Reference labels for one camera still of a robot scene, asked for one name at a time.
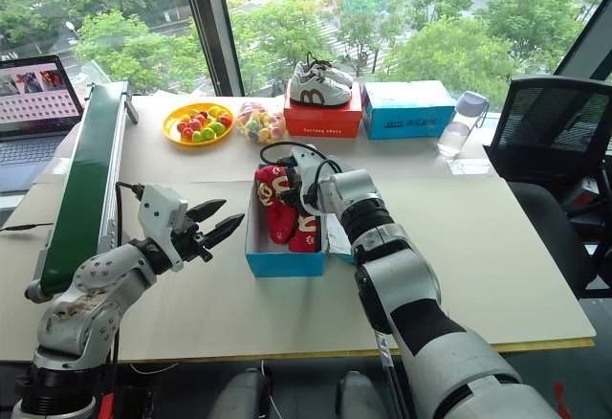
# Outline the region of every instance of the colorful candy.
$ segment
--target colorful candy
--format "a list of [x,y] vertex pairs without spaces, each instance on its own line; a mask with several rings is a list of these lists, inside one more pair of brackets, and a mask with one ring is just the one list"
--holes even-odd
[[272,136],[272,133],[268,127],[264,127],[263,129],[259,131],[259,141],[261,143],[266,143],[270,139],[271,136]]
[[204,129],[202,129],[202,132],[200,133],[202,134],[202,137],[204,137],[205,141],[212,140],[214,139],[214,136],[215,136],[214,130],[211,129],[210,127],[205,127]]
[[224,111],[220,106],[213,105],[208,109],[208,115],[216,118]]
[[217,120],[222,123],[225,127],[231,126],[231,118],[228,115],[221,115]]
[[187,123],[187,127],[191,127],[193,130],[202,130],[202,123],[198,120],[191,120]]
[[220,122],[213,122],[208,127],[215,131],[215,133],[219,136],[226,131],[226,127]]
[[[217,120],[224,123],[223,118],[221,115]],[[280,111],[271,113],[256,101],[243,103],[236,120],[242,133],[256,143],[277,142],[287,135],[283,114]]]
[[190,108],[175,122],[182,142],[201,143],[218,139],[228,132],[233,123],[231,113],[212,105],[208,111]]
[[191,140],[191,136],[193,135],[193,129],[191,127],[186,127],[185,129],[183,129],[183,132],[181,133],[181,135],[184,138]]

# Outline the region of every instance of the shoelace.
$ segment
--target shoelace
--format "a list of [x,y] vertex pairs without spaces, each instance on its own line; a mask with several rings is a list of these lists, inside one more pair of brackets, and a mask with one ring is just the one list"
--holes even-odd
[[327,77],[325,77],[325,74],[322,72],[321,69],[315,69],[313,71],[311,71],[311,73],[313,74],[313,77],[315,77],[317,79],[317,81],[320,84],[331,84],[331,80]]
[[329,62],[327,60],[319,60],[310,51],[306,55],[306,65],[308,65],[309,69],[313,68],[315,65],[321,65],[320,68],[322,70],[326,70],[327,68],[332,68],[332,62]]

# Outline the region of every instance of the red object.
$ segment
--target red object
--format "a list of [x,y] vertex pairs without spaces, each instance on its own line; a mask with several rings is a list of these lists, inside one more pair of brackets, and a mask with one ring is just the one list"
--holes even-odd
[[289,241],[289,250],[295,253],[312,254],[320,250],[317,241],[317,219],[314,216],[297,217],[297,230]]
[[198,120],[200,122],[200,124],[202,125],[202,127],[204,127],[204,124],[207,121],[207,117],[208,117],[208,115],[206,113],[204,113],[204,114],[200,113],[199,115],[195,115],[193,117],[193,119],[194,120]]
[[355,138],[361,121],[361,93],[353,83],[351,99],[337,107],[298,105],[290,100],[291,83],[285,96],[285,122],[293,136]]
[[289,189],[289,180],[284,167],[266,165],[255,171],[257,197],[266,208],[268,234],[276,244],[286,244],[295,231],[297,209],[284,204],[277,196]]
[[225,127],[231,126],[231,118],[228,116],[220,116],[218,118],[219,122],[222,123]]
[[580,196],[578,196],[574,200],[574,205],[575,206],[587,206],[591,202],[593,202],[593,199],[595,199],[596,196],[597,194],[593,194],[592,192],[585,191],[584,193],[582,193]]
[[191,120],[187,123],[187,126],[193,130],[202,130],[202,123],[198,120]]
[[113,419],[113,405],[115,404],[115,394],[107,393],[102,395],[99,407],[98,419]]
[[186,139],[190,139],[193,135],[193,129],[191,127],[186,127],[185,129],[183,129],[183,132],[181,132],[181,135]]
[[572,413],[563,401],[563,394],[565,393],[565,387],[562,383],[555,383],[553,386],[555,390],[555,397],[557,398],[557,412],[562,419],[572,419]]

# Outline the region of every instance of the window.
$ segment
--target window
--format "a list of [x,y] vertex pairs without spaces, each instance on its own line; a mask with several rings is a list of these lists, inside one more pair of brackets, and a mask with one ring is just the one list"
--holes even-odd
[[440,79],[499,111],[553,73],[601,0],[226,0],[245,92],[283,92],[310,51],[358,80]]
[[58,54],[76,89],[214,94],[187,0],[0,0],[0,57]]

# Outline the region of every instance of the plastic water bottle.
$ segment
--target plastic water bottle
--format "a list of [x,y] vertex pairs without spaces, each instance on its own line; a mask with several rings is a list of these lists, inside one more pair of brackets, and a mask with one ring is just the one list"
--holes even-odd
[[450,122],[438,141],[440,154],[450,158],[459,154],[478,119],[488,109],[486,97],[471,91],[464,92],[457,100]]

